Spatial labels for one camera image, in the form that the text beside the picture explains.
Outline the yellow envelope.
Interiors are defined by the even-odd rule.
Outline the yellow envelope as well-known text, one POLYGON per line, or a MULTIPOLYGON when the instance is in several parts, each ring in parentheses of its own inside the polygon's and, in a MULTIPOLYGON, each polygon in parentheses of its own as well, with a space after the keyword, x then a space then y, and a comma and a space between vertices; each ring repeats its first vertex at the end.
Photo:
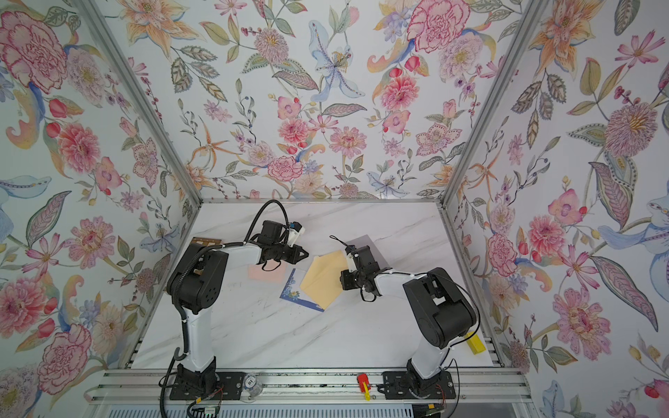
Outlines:
POLYGON ((317 256, 300 289, 320 308, 327 309, 343 292, 340 277, 344 270, 348 271, 348 263, 342 250, 317 256))

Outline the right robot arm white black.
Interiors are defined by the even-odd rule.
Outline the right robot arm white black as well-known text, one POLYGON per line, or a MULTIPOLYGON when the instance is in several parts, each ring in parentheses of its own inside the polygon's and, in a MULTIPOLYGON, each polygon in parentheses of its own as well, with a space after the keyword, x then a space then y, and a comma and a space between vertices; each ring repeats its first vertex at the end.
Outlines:
POLYGON ((408 361, 407 376, 417 383, 435 381, 451 348, 476 333, 479 313, 466 289, 443 268, 405 273, 381 268, 370 247, 345 247, 347 267, 341 271, 344 291, 358 290, 362 301, 372 303, 396 297, 409 303, 423 339, 408 361))

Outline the grey envelope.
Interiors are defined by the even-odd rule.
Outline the grey envelope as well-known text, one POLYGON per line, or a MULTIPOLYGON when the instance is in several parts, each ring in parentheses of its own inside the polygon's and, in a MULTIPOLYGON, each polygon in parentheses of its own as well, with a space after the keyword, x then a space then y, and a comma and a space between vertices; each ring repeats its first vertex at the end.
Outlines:
POLYGON ((369 247, 371 254, 379 265, 379 268, 386 269, 390 267, 388 261, 386 261, 386 259, 383 257, 382 253, 379 251, 374 241, 371 240, 369 235, 363 235, 361 237, 355 238, 350 240, 348 243, 351 246, 355 246, 357 249, 365 246, 369 247))

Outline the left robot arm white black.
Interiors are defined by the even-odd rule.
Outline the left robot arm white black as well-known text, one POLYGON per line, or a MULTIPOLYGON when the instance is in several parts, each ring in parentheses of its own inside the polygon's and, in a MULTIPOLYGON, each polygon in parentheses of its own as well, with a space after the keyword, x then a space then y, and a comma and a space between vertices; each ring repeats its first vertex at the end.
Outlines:
POLYGON ((179 372, 200 378, 216 371, 211 338, 212 306, 227 273, 270 261, 295 265, 308 258, 296 241, 304 232, 298 222, 282 225, 266 220, 261 232, 240 242, 192 241, 167 283, 179 314, 183 348, 175 353, 179 372))

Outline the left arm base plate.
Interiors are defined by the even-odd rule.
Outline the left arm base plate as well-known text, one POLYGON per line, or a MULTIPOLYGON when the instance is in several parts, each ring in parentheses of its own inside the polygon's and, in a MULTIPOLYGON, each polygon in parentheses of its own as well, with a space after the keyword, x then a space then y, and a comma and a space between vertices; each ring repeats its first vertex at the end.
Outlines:
POLYGON ((214 400, 239 401, 242 392, 243 372, 216 372, 204 374, 184 369, 178 371, 169 392, 170 401, 194 401, 214 395, 214 400))

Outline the blue floral letter paper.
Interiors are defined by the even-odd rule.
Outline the blue floral letter paper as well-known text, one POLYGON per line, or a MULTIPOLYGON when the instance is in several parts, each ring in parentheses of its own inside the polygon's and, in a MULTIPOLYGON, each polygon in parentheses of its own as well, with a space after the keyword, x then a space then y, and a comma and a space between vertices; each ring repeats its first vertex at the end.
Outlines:
POLYGON ((282 293, 280 294, 280 298, 284 301, 292 302, 303 308, 308 308, 319 313, 323 313, 324 309, 315 303, 310 297, 308 297, 306 293, 300 288, 301 282, 305 276, 306 273, 297 268, 292 268, 287 271, 287 280, 284 288, 282 289, 282 293))

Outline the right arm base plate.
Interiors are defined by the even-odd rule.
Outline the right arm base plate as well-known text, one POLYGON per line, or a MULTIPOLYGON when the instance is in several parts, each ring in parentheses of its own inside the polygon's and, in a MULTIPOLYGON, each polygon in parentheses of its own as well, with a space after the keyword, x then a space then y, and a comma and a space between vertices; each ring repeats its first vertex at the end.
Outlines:
POLYGON ((456 388, 451 374, 441 371, 430 379, 422 379, 409 371, 386 371, 377 389, 387 400, 454 400, 456 388))

